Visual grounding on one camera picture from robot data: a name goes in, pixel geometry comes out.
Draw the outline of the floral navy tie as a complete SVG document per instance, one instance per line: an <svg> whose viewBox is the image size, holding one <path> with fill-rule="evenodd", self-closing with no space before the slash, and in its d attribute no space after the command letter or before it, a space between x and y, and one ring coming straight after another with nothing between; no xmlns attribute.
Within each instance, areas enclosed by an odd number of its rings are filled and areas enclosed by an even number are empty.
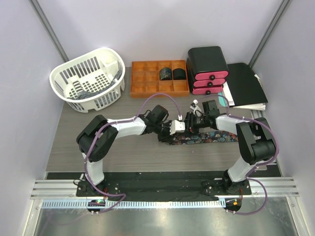
<svg viewBox="0 0 315 236"><path fill-rule="evenodd" d="M238 142L237 135L227 131L210 131L203 133L179 133L167 139L169 146Z"/></svg>

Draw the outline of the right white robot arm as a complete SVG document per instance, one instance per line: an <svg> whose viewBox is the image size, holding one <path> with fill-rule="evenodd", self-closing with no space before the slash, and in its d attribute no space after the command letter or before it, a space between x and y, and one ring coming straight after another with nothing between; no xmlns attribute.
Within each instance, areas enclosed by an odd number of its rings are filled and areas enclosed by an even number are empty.
<svg viewBox="0 0 315 236"><path fill-rule="evenodd" d="M211 128L229 132L238 138L240 157L222 177L223 191L234 194L257 166L275 157L278 148L274 135L265 118L239 118L221 113L214 100L203 102L203 111L197 104L197 100L191 103L192 111L185 117L188 132L196 133L201 128Z"/></svg>

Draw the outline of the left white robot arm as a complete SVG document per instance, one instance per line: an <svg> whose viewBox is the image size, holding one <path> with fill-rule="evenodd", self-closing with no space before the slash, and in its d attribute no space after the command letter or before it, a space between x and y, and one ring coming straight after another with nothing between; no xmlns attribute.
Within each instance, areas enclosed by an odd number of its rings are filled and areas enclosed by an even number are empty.
<svg viewBox="0 0 315 236"><path fill-rule="evenodd" d="M104 192L103 158L117 139L155 133L162 141L175 133L172 128L174 122L168 120L168 116L168 111L161 105L127 119L106 119L97 115L76 138L86 163L88 191L94 196L100 196Z"/></svg>

